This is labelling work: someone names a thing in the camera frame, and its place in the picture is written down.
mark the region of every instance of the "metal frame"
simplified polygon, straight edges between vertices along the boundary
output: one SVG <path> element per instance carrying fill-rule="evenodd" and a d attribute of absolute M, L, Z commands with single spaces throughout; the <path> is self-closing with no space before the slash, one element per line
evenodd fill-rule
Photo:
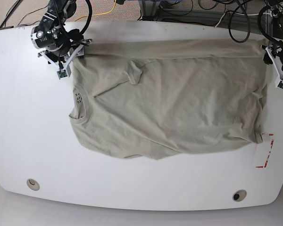
<path fill-rule="evenodd" d="M 272 60 L 273 65 L 274 65 L 275 70 L 276 70 L 277 75 L 278 75 L 276 80 L 275 80 L 275 86 L 283 89 L 283 72 L 282 72 L 279 64 L 277 63 L 276 58 L 274 57 L 274 55 L 272 53 L 273 49 L 271 47 L 266 47 L 265 50 L 266 50 L 269 58 Z"/>
<path fill-rule="evenodd" d="M 151 1 L 151 0 L 139 0 L 139 4 L 141 7 L 141 15 L 142 15 L 142 20 L 154 20 L 154 17 L 156 16 L 157 9 L 160 6 L 160 3 L 162 0 L 156 0 L 156 1 Z M 170 12 L 172 14 L 178 14 L 179 16 L 171 15 L 168 14 L 167 12 Z M 158 20 L 162 19 L 181 19 L 181 20 L 192 20 L 195 22 L 218 22 L 221 18 L 221 16 L 224 13 L 218 13 L 214 11 L 203 11 L 203 10 L 193 10 L 191 13 L 180 16 L 180 14 L 185 14 L 188 13 L 187 10 L 179 10 L 179 9 L 164 9 L 159 15 Z M 273 35 L 273 25 L 272 25 L 272 18 L 269 15 L 265 15 L 264 21 L 263 21 L 265 31 L 268 35 L 272 36 Z M 234 15 L 232 19 L 233 24 L 246 24 L 245 18 L 243 15 Z M 257 18 L 255 17 L 250 17 L 250 23 L 254 27 L 257 28 Z"/>

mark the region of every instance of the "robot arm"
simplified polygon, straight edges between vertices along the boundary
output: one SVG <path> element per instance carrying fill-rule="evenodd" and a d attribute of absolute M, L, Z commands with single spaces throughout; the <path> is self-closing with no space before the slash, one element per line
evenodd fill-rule
<path fill-rule="evenodd" d="M 85 27 L 67 32 L 64 22 L 76 11 L 76 0 L 50 0 L 47 12 L 40 24 L 32 29 L 31 40 L 36 48 L 45 48 L 38 57 L 45 57 L 49 64 L 57 69 L 59 79 L 70 76 L 69 64 L 74 57 L 84 55 L 84 46 L 91 43 L 85 40 L 83 34 L 87 30 L 92 16 L 92 6 L 86 0 L 89 16 Z"/>
<path fill-rule="evenodd" d="M 271 6 L 265 6 L 261 9 L 258 15 L 258 28 L 261 33 L 272 43 L 270 46 L 262 46 L 266 51 L 264 56 L 264 62 L 266 64 L 274 65 L 278 77 L 275 81 L 276 87 L 283 89 L 283 41 L 276 40 L 265 33 L 261 26 L 261 18 L 265 11 L 270 10 L 271 15 L 275 20 L 277 20 L 279 27 L 283 31 L 283 1 L 278 2 L 277 0 L 269 0 Z M 276 61 L 276 57 L 279 57 L 282 66 Z"/>

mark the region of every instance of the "cable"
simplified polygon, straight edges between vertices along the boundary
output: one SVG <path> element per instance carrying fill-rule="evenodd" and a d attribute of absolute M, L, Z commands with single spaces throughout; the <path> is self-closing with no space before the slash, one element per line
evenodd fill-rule
<path fill-rule="evenodd" d="M 236 1 L 236 3 L 237 3 L 238 7 L 234 10 L 234 12 L 233 12 L 233 13 L 231 14 L 231 16 L 230 16 L 230 20 L 229 20 L 229 23 L 228 23 L 228 32 L 229 32 L 230 37 L 232 38 L 233 41 L 235 41 L 235 42 L 237 42 L 237 43 L 244 43 L 244 42 L 246 42 L 246 41 L 249 39 L 249 37 L 250 37 L 250 19 L 249 19 L 249 17 L 247 16 L 247 12 L 245 11 L 245 8 L 243 7 L 243 5 L 246 4 L 248 1 L 245 1 L 245 2 L 243 3 L 243 5 L 239 2 L 239 0 L 235 0 L 235 1 Z M 237 12 L 237 10 L 238 10 L 239 8 L 242 10 L 242 12 L 243 12 L 243 14 L 245 15 L 246 20 L 247 20 L 247 35 L 246 35 L 246 38 L 243 39 L 242 41 L 236 40 L 236 39 L 233 37 L 232 31 L 231 31 L 232 18 L 233 18 L 234 14 Z"/>
<path fill-rule="evenodd" d="M 168 11 L 164 11 L 165 13 L 168 13 L 168 14 L 171 14 L 171 15 L 174 15 L 174 16 L 185 16 L 185 15 L 188 15 L 189 13 L 191 13 L 192 11 L 193 11 L 193 7 L 194 7 L 194 3 L 193 3 L 193 0 L 191 0 L 191 2 L 192 2 L 192 8 L 191 8 L 191 10 L 188 12 L 188 13 L 185 13 L 185 14 L 173 14 L 173 13 L 170 13 L 170 12 L 168 12 Z"/>
<path fill-rule="evenodd" d="M 177 5 L 178 3 L 182 2 L 182 1 L 176 1 L 175 3 L 169 3 L 167 1 L 163 1 L 163 2 L 168 6 L 174 6 L 174 5 Z"/>
<path fill-rule="evenodd" d="M 198 0 L 198 5 L 200 8 L 204 9 L 204 10 L 211 10 L 211 9 L 214 9 L 217 5 L 218 5 L 218 2 L 215 1 L 215 5 L 213 5 L 211 8 L 204 8 L 202 5 L 201 5 L 201 2 L 200 0 Z"/>
<path fill-rule="evenodd" d="M 35 13 L 35 12 L 41 10 L 41 9 L 44 9 L 44 8 L 46 8 L 47 6 L 45 6 L 45 7 L 43 7 L 43 8 L 40 8 L 40 9 L 37 9 L 37 10 L 31 12 L 31 13 L 26 14 L 26 15 L 20 20 L 20 22 L 18 23 L 18 25 L 20 25 L 20 23 L 21 23 L 21 22 L 24 20 L 24 18 L 27 17 L 28 15 L 30 15 L 30 14 L 32 14 L 32 13 Z"/>
<path fill-rule="evenodd" d="M 56 10 L 56 12 L 57 12 L 57 18 L 58 18 L 58 22 L 59 22 L 59 24 L 60 24 L 60 26 L 61 26 L 61 31 L 62 31 L 62 33 L 69 39 L 69 40 L 71 40 L 72 38 L 70 38 L 69 37 L 69 35 L 68 35 L 68 32 L 65 30 L 65 28 L 64 28 L 64 26 L 63 26 L 63 23 L 61 22 L 61 18 L 60 18 L 60 16 L 59 16 L 59 14 L 58 14 L 58 6 L 57 6 L 57 3 L 56 3 L 56 0 L 52 0 L 53 1 L 53 5 L 54 5 L 54 7 L 55 7 L 55 10 Z M 82 45 L 86 45 L 86 44 L 84 44 L 84 43 L 81 43 L 81 42 L 79 42 L 78 40 L 74 40 L 73 39 L 73 41 L 75 42 L 75 43 L 77 43 L 77 44 L 82 44 Z"/>
<path fill-rule="evenodd" d="M 233 4 L 235 2 L 235 0 L 212 0 L 212 1 L 216 1 L 218 3 L 221 3 L 221 4 L 225 4 L 225 5 L 230 5 L 230 4 Z"/>
<path fill-rule="evenodd" d="M 116 6 L 116 5 L 117 5 L 117 1 L 114 2 L 114 6 L 113 6 L 113 8 L 112 8 L 110 11 L 105 12 L 105 13 L 94 14 L 93 16 L 101 16 L 101 15 L 105 15 L 105 14 L 111 13 L 111 12 L 115 9 L 115 6 Z M 79 17 L 78 19 L 76 19 L 75 21 L 78 21 L 78 20 L 83 19 L 83 18 L 85 18 L 85 17 L 87 17 L 87 16 L 81 16 L 81 17 Z"/>
<path fill-rule="evenodd" d="M 256 14 L 247 14 L 248 16 L 258 16 L 259 15 L 259 13 L 256 13 Z"/>
<path fill-rule="evenodd" d="M 264 29 L 262 28 L 262 25 L 261 25 L 261 18 L 263 16 L 263 13 L 268 11 L 270 9 L 270 6 L 264 6 L 260 12 L 259 12 L 259 15 L 258 15 L 258 18 L 257 18 L 257 25 L 258 25 L 258 28 L 260 30 L 260 32 L 262 33 L 262 35 L 264 37 L 266 37 L 268 40 L 270 40 L 271 42 L 281 46 L 283 43 L 281 41 L 278 41 L 276 39 L 274 39 L 273 37 L 269 36 L 268 34 L 266 34 L 266 32 L 264 31 Z"/>
<path fill-rule="evenodd" d="M 88 18 L 87 18 L 87 21 L 86 21 L 86 24 L 85 24 L 84 28 L 80 32 L 80 34 L 82 34 L 82 35 L 85 33 L 85 31 L 89 27 L 89 24 L 90 24 L 90 21 L 91 21 L 91 17 L 92 17 L 92 5 L 91 5 L 89 0 L 85 0 L 85 2 L 87 3 L 87 6 L 88 6 L 89 15 L 88 15 Z"/>
<path fill-rule="evenodd" d="M 244 8 L 245 8 L 245 11 L 247 11 L 247 3 L 245 3 Z"/>
<path fill-rule="evenodd" d="M 18 2 L 18 1 L 16 1 L 16 2 L 11 6 L 11 8 L 10 8 L 10 9 L 8 10 L 8 12 L 6 13 L 5 17 L 8 16 L 8 14 L 9 14 L 10 11 L 11 11 L 11 9 L 16 5 L 17 2 Z"/>
<path fill-rule="evenodd" d="M 220 18 L 220 20 L 218 21 L 218 23 L 215 25 L 215 27 L 218 27 L 218 26 L 219 26 L 219 24 L 221 23 L 221 21 L 223 20 L 223 18 L 225 17 L 225 15 L 226 15 L 227 13 L 229 13 L 229 12 L 231 12 L 231 11 L 228 10 L 228 11 L 226 11 L 226 12 L 222 15 L 222 17 Z"/>
<path fill-rule="evenodd" d="M 4 18 L 4 20 L 2 21 L 2 23 L 0 24 L 0 28 L 3 27 L 4 24 L 6 24 L 8 18 L 10 17 L 10 15 L 13 14 L 13 12 L 16 10 L 16 8 L 18 7 L 18 5 L 22 2 L 22 0 L 17 0 L 13 5 L 12 7 L 9 9 L 6 17 Z"/>
<path fill-rule="evenodd" d="M 61 54 L 62 54 L 62 51 L 65 49 L 65 45 L 63 44 L 63 46 L 61 47 L 61 50 L 58 54 L 58 65 L 60 67 L 60 69 L 63 69 L 63 64 L 61 63 Z"/>
<path fill-rule="evenodd" d="M 140 17 L 139 17 L 137 20 L 140 20 L 140 19 L 141 19 L 141 17 L 142 17 L 142 11 L 140 10 L 140 12 L 141 12 L 141 15 L 140 15 Z"/>
<path fill-rule="evenodd" d="M 28 24 L 27 26 L 34 25 L 35 23 L 40 22 L 40 20 L 37 20 L 36 22 L 33 22 L 32 24 Z"/>

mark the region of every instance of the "table surface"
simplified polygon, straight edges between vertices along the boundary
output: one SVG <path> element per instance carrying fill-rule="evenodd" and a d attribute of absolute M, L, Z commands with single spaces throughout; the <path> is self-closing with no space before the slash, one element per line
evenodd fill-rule
<path fill-rule="evenodd" d="M 0 187 L 0 226 L 283 226 L 283 197 L 270 205 L 211 211 L 134 211 L 36 199 Z"/>
<path fill-rule="evenodd" d="M 67 29 L 84 23 L 68 23 Z M 116 159 L 80 146 L 68 115 L 71 79 L 30 41 L 31 27 L 0 31 L 0 185 L 7 191 L 80 205 L 131 210 L 214 210 L 273 202 L 283 184 L 283 90 L 269 84 L 263 131 L 275 134 L 268 166 L 252 164 L 259 146 L 159 161 Z M 243 38 L 244 32 L 234 32 Z M 93 42 L 228 39 L 228 31 L 165 22 L 92 22 Z M 252 39 L 262 39 L 251 35 Z M 269 66 L 268 73 L 274 74 Z M 30 190 L 27 179 L 40 184 Z M 242 202 L 233 194 L 246 190 Z"/>

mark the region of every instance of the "white table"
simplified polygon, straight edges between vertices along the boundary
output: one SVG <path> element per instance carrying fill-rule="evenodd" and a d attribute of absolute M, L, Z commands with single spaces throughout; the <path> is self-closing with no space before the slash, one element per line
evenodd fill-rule
<path fill-rule="evenodd" d="M 82 28 L 69 23 L 67 28 Z M 275 134 L 266 168 L 252 164 L 256 145 L 154 161 L 115 159 L 80 146 L 68 114 L 71 81 L 30 41 L 31 27 L 0 31 L 0 185 L 7 191 L 80 205 L 132 210 L 213 210 L 265 205 L 283 184 L 283 91 L 268 87 L 263 131 Z M 236 38 L 244 32 L 234 32 Z M 164 22 L 92 22 L 93 42 L 228 39 L 228 31 Z M 260 35 L 251 35 L 261 39 Z M 28 188 L 27 179 L 40 184 Z M 234 202 L 233 194 L 247 196 Z"/>

